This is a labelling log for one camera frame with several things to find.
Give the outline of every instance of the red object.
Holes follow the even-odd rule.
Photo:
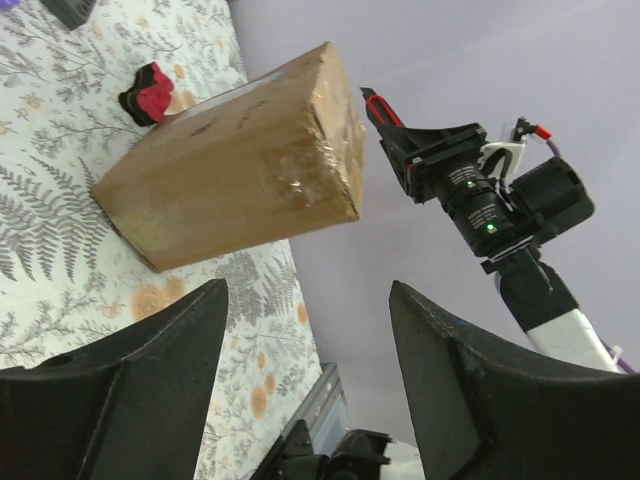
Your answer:
[[[155,83],[150,87],[138,92],[136,100],[142,110],[144,110],[154,121],[161,122],[165,118],[165,111],[171,103],[171,92],[173,92],[173,82],[167,77],[158,64],[151,64],[153,70],[153,80]]]
[[[551,138],[551,132],[540,125],[536,125],[535,134],[545,141]]]
[[[396,127],[403,127],[404,126],[402,124],[402,122],[400,121],[400,117],[398,117],[396,112],[393,111],[393,109],[389,106],[389,104],[387,103],[387,101],[383,97],[381,97],[380,95],[371,95],[367,99],[367,108],[369,108],[369,110],[371,110],[371,112],[376,117],[378,117],[378,120],[380,121],[381,124],[384,124],[386,122],[384,121],[384,117],[382,116],[382,114],[378,111],[378,109],[376,108],[375,104],[373,103],[374,100],[378,101],[378,103],[384,109],[385,113],[389,116],[389,118],[391,118],[391,122],[393,122],[393,124]]]

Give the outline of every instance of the brown box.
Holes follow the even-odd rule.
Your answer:
[[[332,44],[169,117],[94,187],[156,270],[357,220],[364,126]]]

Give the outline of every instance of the floral tablecloth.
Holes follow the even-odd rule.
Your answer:
[[[145,132],[117,94],[152,60],[187,105],[246,81],[225,0],[98,0],[73,32],[37,0],[0,12],[0,367],[36,365],[225,277],[196,478],[247,478],[320,364],[287,241],[155,274],[90,197]]]

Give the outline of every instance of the gray wall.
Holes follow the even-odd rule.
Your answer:
[[[640,366],[637,0],[230,3],[252,78],[331,40],[354,94],[375,88],[409,125],[477,121],[497,139],[526,115],[551,129],[597,214],[546,246],[545,258],[598,332]],[[439,206],[404,196],[375,137],[362,221],[292,244],[321,356],[338,362],[354,421],[411,441],[387,306],[394,279],[505,338],[526,338]],[[547,156],[533,144],[522,171]]]

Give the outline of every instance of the table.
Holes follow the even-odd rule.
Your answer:
[[[321,374],[287,241],[163,274],[89,190],[145,132],[117,103],[152,60],[186,103],[246,81],[224,0],[98,0],[68,32],[0,13],[0,367],[33,366],[225,277],[230,311],[198,479],[247,478]]]

